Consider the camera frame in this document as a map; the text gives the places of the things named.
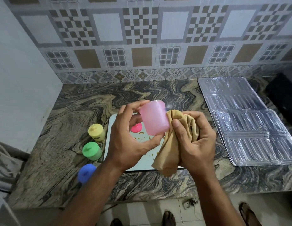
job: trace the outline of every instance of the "yellow container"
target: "yellow container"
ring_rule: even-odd
[[[88,128],[88,134],[96,141],[101,142],[105,138],[105,132],[101,124],[93,124]]]

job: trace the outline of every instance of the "white cutting board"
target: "white cutting board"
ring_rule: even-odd
[[[112,127],[114,121],[116,120],[116,116],[117,116],[117,114],[113,114],[109,118],[107,137],[106,137],[106,145],[105,145],[105,152],[104,152],[104,159],[107,156],[107,150],[108,150],[109,141],[110,141],[110,131],[111,131],[111,127]],[[143,122],[142,122],[142,130],[139,133],[130,132],[130,134],[134,138],[136,138],[136,140],[139,141],[139,142],[145,142],[145,141],[147,141],[147,140],[149,140],[150,138],[153,137],[153,136],[149,136],[147,134]],[[154,148],[151,151],[147,152],[147,154],[142,156],[140,161],[134,167],[128,169],[127,171],[155,170],[151,165],[152,165],[157,153],[159,152],[163,142],[164,142],[164,139],[161,140],[161,143],[159,144],[159,146],[157,146],[156,148]]]

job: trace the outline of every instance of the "marble countertop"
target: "marble countertop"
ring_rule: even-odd
[[[248,78],[264,103],[279,114],[264,94],[271,77]],[[138,83],[64,85],[43,131],[9,198],[14,209],[64,207],[78,192],[79,169],[91,163],[82,147],[92,140],[87,129],[100,123],[107,129],[109,117],[127,103],[141,99],[162,100],[167,109],[204,112],[214,122],[197,79]],[[292,134],[292,127],[279,114]],[[263,193],[292,190],[292,165],[234,167],[220,137],[216,141],[216,175],[228,193]],[[170,178],[158,171],[124,173],[114,187],[109,202],[145,201],[197,196],[186,169]]]

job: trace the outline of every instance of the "tiled wall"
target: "tiled wall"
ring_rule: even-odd
[[[292,65],[292,0],[4,0],[65,84],[263,76]]]

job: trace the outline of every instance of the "green lid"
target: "green lid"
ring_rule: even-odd
[[[100,147],[96,142],[88,142],[82,149],[82,154],[89,158],[96,155],[100,151]]]

